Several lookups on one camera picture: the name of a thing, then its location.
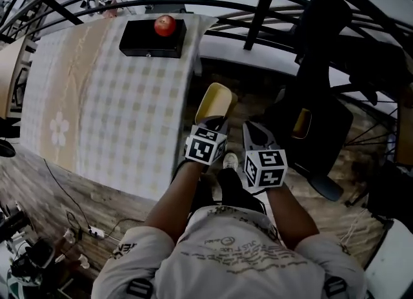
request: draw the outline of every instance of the chair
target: chair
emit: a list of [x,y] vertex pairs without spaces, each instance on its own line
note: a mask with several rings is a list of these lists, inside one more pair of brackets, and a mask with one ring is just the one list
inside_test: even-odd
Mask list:
[[390,43],[340,35],[330,59],[346,68],[351,83],[334,90],[360,91],[373,105],[378,102],[376,91],[386,91],[390,98],[398,100],[400,90],[412,81],[403,49]]
[[297,78],[281,89],[263,119],[288,166],[303,175],[327,199],[336,201],[343,189],[327,177],[350,130],[353,115],[330,91],[330,51],[351,22],[344,0],[311,0],[293,29]]
[[327,175],[350,130],[352,113],[330,94],[307,94],[295,85],[283,89],[277,99],[266,109],[263,122],[285,149],[288,166],[322,196],[338,200],[343,189]]
[[17,97],[17,91],[24,88],[32,65],[30,53],[35,52],[36,47],[33,41],[22,37],[0,51],[0,118],[21,117],[23,101]]

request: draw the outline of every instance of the black pants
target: black pants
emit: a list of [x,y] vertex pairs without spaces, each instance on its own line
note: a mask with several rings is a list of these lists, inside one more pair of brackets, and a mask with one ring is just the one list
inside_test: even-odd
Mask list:
[[[222,205],[251,209],[260,213],[265,212],[261,202],[243,188],[243,184],[234,169],[220,170],[217,179],[222,190]],[[195,212],[201,207],[211,205],[216,205],[212,199],[211,188],[204,182],[199,181],[190,211]]]

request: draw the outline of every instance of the white t-shirt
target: white t-shirt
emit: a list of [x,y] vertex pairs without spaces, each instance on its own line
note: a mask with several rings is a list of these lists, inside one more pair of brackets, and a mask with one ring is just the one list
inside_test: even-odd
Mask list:
[[159,229],[128,230],[97,277],[92,298],[136,298],[126,288],[144,278],[158,299],[320,299],[328,298],[323,288],[330,276],[347,284],[340,298],[364,297],[364,271],[336,238],[317,234],[291,251],[264,214],[209,206],[193,215],[176,246]]

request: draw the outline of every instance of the flower pattern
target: flower pattern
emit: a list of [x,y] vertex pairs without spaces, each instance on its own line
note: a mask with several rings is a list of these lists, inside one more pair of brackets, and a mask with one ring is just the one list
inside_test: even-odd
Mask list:
[[53,145],[59,144],[64,147],[66,145],[65,132],[69,130],[69,121],[63,119],[62,112],[57,112],[56,119],[50,122],[50,130],[52,131]]

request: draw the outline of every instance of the cable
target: cable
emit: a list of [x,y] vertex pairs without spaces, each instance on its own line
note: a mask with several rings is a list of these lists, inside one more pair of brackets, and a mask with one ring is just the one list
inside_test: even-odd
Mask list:
[[26,242],[23,242],[22,244],[20,244],[19,248],[17,249],[17,251],[16,251],[16,253],[15,253],[15,256],[14,256],[13,262],[15,262],[15,259],[16,259],[16,258],[17,258],[17,256],[19,255],[20,248],[23,246],[23,244],[27,244],[27,243],[26,243]]
[[70,246],[66,252],[62,252],[62,254],[66,257],[66,259],[68,259],[68,257],[67,257],[66,254],[67,254],[71,249],[73,249],[78,243],[79,243],[79,242],[75,242],[75,244],[72,244],[72,246]]
[[110,237],[110,235],[115,231],[116,227],[117,227],[121,222],[124,222],[124,221],[141,222],[141,221],[139,221],[139,220],[137,220],[137,219],[131,219],[131,218],[119,220],[119,221],[115,224],[115,226],[112,228],[112,230],[106,235],[106,237],[102,238],[101,240],[106,240],[106,239],[108,239],[108,237]]
[[367,209],[363,209],[353,220],[353,222],[350,225],[350,229],[347,231],[347,233],[341,237],[340,242],[343,243],[344,239],[346,238],[345,242],[343,243],[344,245],[347,245],[348,241],[350,240],[351,236],[353,235],[353,232],[357,228],[357,223],[359,221],[359,218],[367,212]]
[[75,199],[73,199],[72,196],[69,195],[69,193],[67,193],[67,191],[64,190],[64,188],[63,188],[63,187],[60,185],[60,183],[56,180],[56,178],[54,177],[52,171],[50,170],[49,165],[47,164],[46,159],[43,158],[43,160],[45,161],[46,167],[47,167],[47,169],[49,170],[50,175],[52,175],[53,179],[55,180],[55,182],[57,183],[57,185],[60,187],[60,189],[62,189],[63,192],[75,203],[75,205],[76,205],[77,207],[79,207],[79,210],[81,211],[83,217],[85,218],[86,224],[88,225],[88,229],[90,229],[90,224],[89,224],[89,222],[88,222],[88,219],[86,218],[86,215],[85,215],[84,212],[83,212],[83,209],[82,209],[82,208],[80,207],[80,205],[75,201]]
[[[73,223],[70,220],[69,216],[72,216],[72,220],[77,223],[77,228],[73,226]],[[70,224],[70,226],[72,228],[77,229],[77,231],[82,230],[82,227],[80,226],[80,223],[78,222],[78,220],[76,219],[76,217],[74,216],[74,214],[72,212],[66,211],[66,218],[67,218],[67,222]]]
[[[73,228],[76,229],[76,227],[73,226],[72,221],[73,221],[73,222],[76,222],[77,225],[79,226],[79,227],[77,228],[77,230],[82,230],[85,234],[88,234],[89,236],[91,236],[91,237],[93,237],[93,238],[96,238],[93,234],[90,234],[89,231],[85,231],[85,230],[82,229],[82,227],[80,226],[78,220],[76,219],[76,217],[74,216],[74,214],[73,214],[72,212],[66,211],[66,217],[67,217],[68,223],[70,224],[71,227],[73,227]],[[112,228],[112,230],[111,230],[109,233],[105,233],[105,237],[104,237],[104,238],[101,238],[101,239],[98,239],[98,240],[107,240],[108,238],[111,238],[111,239],[113,239],[113,240],[117,240],[118,242],[120,242],[120,240],[118,240],[117,238],[111,237],[111,234],[115,231],[116,227],[117,227],[121,222],[124,222],[124,221],[141,222],[141,221],[139,221],[139,220],[137,220],[137,219],[133,219],[133,218],[121,219],[121,220],[119,220],[119,221],[115,224],[115,226]]]

